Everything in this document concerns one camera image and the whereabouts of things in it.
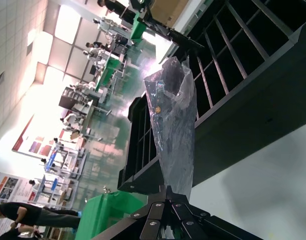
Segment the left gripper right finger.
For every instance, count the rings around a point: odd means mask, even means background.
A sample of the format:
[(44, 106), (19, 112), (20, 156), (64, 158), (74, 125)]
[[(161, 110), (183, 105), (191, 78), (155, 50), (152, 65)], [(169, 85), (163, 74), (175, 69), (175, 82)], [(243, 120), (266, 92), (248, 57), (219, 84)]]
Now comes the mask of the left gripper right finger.
[(184, 233), (194, 240), (258, 240), (260, 237), (245, 231), (215, 215), (197, 208), (188, 202), (185, 195), (167, 190), (175, 222), (181, 224)]

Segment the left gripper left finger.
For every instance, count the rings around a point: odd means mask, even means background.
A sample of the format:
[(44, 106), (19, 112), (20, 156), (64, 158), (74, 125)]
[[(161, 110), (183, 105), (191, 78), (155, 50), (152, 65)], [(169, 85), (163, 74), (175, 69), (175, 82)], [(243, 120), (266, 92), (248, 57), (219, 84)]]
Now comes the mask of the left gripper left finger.
[(148, 202), (112, 227), (93, 237), (94, 240), (157, 240), (165, 223), (171, 186), (160, 186), (160, 192), (148, 196)]

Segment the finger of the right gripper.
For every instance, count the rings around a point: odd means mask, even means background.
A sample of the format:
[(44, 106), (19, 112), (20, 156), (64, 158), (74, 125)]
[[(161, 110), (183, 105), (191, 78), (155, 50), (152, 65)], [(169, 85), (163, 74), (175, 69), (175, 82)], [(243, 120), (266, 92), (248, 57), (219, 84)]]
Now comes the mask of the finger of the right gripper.
[(162, 35), (170, 35), (171, 33), (174, 32), (174, 29), (160, 23), (159, 21), (155, 20), (154, 18), (152, 18), (151, 16), (149, 17), (144, 17), (142, 19), (142, 22), (145, 24), (145, 26), (147, 26), (149, 29), (151, 29), (152, 31), (162, 34)]

